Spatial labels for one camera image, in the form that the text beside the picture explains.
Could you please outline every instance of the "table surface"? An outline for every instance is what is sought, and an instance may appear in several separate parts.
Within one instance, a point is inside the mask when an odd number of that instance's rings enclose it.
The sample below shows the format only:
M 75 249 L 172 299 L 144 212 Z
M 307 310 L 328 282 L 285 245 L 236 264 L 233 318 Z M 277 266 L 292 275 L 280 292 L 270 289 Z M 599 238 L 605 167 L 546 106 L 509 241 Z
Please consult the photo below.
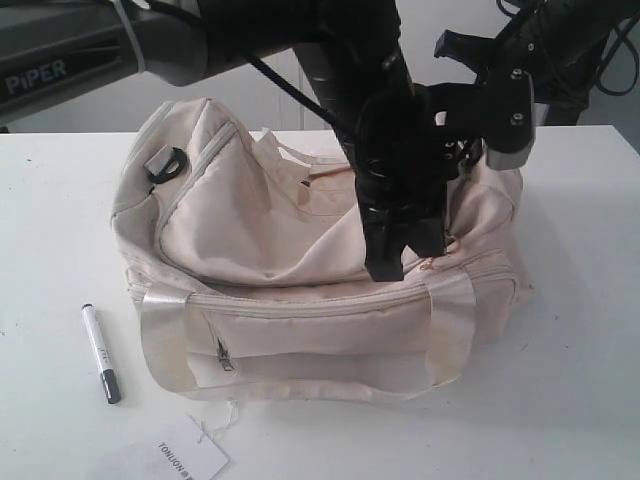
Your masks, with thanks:
M 329 132 L 283 132 L 326 153 Z M 2 478 L 82 479 L 105 454 L 224 403 L 163 391 L 110 231 L 133 134 L 0 135 Z M 400 407 L 252 402 L 220 439 L 233 479 L 640 478 L 640 158 L 611 127 L 541 128 L 516 226 L 534 300 L 461 379 Z M 106 404 L 93 302 L 124 400 Z

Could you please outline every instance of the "robotic arm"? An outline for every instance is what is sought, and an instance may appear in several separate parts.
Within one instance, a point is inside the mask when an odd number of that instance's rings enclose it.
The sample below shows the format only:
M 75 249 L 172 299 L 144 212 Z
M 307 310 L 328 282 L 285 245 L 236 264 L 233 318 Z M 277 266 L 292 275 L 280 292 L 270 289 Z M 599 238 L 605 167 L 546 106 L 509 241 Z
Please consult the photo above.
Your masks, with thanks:
M 490 167 L 522 166 L 534 140 L 533 87 L 545 92 L 557 68 L 640 12 L 640 0 L 535 1 L 495 39 L 447 31 L 436 55 L 478 79 L 425 87 L 409 76 L 395 0 L 147 3 L 0 8 L 0 124 L 136 72 L 182 86 L 293 48 L 355 171 L 376 281 L 402 279 L 407 246 L 423 257 L 445 252 L 446 182 L 475 165 L 483 144 Z

